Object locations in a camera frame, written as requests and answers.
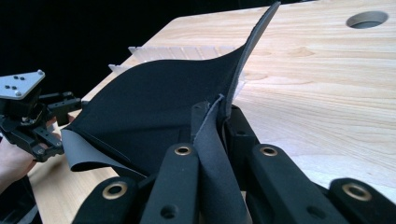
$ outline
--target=black fabric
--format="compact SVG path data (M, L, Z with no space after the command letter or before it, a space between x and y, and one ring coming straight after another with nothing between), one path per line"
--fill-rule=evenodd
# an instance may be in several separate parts
M103 165L100 158L105 154L141 175L158 173L166 149L191 141L186 134L191 132L191 108L209 102L210 109L193 139L201 163L201 210L206 223L248 222L218 130L231 114L239 74L278 6L263 15L246 45L227 55L206 61L143 63L115 78L63 131L67 133L63 136L66 156L78 158L84 154L81 150L91 150L82 146L86 143L101 151L88 153L83 160L68 156L71 166L85 163L87 169L96 168L95 163ZM87 142L79 144L81 137Z
M191 107L226 95L244 48L208 61L143 63L105 86L67 127L143 175L191 125Z

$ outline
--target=white metal plate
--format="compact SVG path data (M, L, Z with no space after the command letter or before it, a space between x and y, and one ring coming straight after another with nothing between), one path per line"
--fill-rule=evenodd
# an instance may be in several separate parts
M0 77L0 99L22 100L44 77L41 70Z

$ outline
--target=human hand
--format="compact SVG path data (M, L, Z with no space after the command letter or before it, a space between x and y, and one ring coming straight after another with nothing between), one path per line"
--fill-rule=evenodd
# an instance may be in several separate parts
M47 122L47 126L56 119ZM12 145L6 138L0 143L0 194L13 182L23 178L35 166L35 157L25 150Z

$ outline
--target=wooden table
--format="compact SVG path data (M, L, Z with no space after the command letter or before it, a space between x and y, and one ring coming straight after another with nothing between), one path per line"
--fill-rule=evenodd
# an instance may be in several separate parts
M178 18L145 46L239 47L265 9ZM370 29L346 26L349 17L365 11L384 11L389 18ZM134 57L124 64L134 65ZM283 148L326 188L332 179L349 176L396 203L394 0L281 6L244 71L245 87L233 103L262 143ZM113 175L108 168L72 173L61 156L37 166L30 179L44 223L71 222L91 190Z

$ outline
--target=gray fabric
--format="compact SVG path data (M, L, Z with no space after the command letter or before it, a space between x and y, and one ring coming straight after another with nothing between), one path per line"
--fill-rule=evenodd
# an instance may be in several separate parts
M193 145L198 151L200 203L205 223L241 224L249 220L248 210L233 175L216 127L220 98L210 107Z
M119 167L135 173L134 170L114 161L97 150L78 133L66 129L62 129L61 133L64 143L64 154L72 171L86 170L84 166L89 165L90 168Z

